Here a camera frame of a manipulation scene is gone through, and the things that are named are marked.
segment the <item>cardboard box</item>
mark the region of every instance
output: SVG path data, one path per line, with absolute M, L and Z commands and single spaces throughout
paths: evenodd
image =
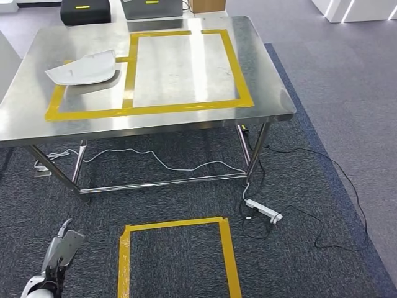
M 224 11 L 226 0 L 189 0 L 190 8 L 195 14 L 211 11 Z

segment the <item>yellow tape square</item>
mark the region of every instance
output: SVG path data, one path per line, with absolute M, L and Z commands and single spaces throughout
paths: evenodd
M 97 111 L 68 111 L 60 112 L 59 107 L 63 97 L 66 87 L 56 85 L 51 100 L 45 116 L 47 121 L 85 120 L 106 117 L 118 117 L 130 115 L 162 114 L 173 112 L 199 111 L 206 109 L 226 109 L 233 107 L 252 107 L 254 103 L 247 87 L 239 60 L 226 29 L 202 30 L 202 34 L 220 34 L 227 59 L 230 64 L 235 84 L 240 98 L 226 101 L 194 102 L 189 104 L 168 104 L 164 106 L 134 107 L 134 90 L 137 75 L 137 47 L 140 38 L 156 36 L 191 35 L 191 31 L 168 31 L 168 32 L 143 32 L 130 34 L 130 50 L 128 57 L 118 57 L 116 62 L 127 62 L 127 74 L 123 96 L 123 104 L 120 109 L 108 109 Z
M 240 282 L 233 251 L 233 244 L 229 227 L 229 221 L 222 217 L 209 217 L 206 219 L 177 220 L 174 222 L 149 223 L 146 225 L 126 225 L 120 237 L 118 255 L 118 298 L 130 297 L 130 244 L 131 233 L 155 228 L 183 227 L 186 225 L 219 224 L 220 240 L 225 267 L 226 270 L 229 293 L 231 298 L 241 298 Z

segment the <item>robotic hand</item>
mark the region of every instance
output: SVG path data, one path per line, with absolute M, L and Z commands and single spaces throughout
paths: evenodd
M 42 275 L 28 281 L 20 298 L 61 298 L 65 272 L 82 243 L 84 235 L 68 230 L 68 219 L 54 237 L 44 258 Z

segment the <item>metal table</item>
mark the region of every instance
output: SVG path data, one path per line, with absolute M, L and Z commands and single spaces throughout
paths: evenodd
M 55 86 L 45 70 L 115 49 L 110 81 Z M 245 178 L 274 121 L 296 108 L 248 17 L 49 27 L 39 30 L 0 105 L 0 146 L 25 146 L 76 194 Z M 252 156 L 242 124 L 263 124 Z M 86 140 L 235 125 L 245 173 L 81 189 Z M 69 178 L 36 144 L 83 140 Z

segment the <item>black box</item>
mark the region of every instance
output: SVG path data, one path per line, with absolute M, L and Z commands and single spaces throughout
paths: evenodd
M 110 23 L 109 0 L 63 0 L 61 20 L 66 26 Z
M 120 0 L 128 20 L 181 16 L 182 0 Z

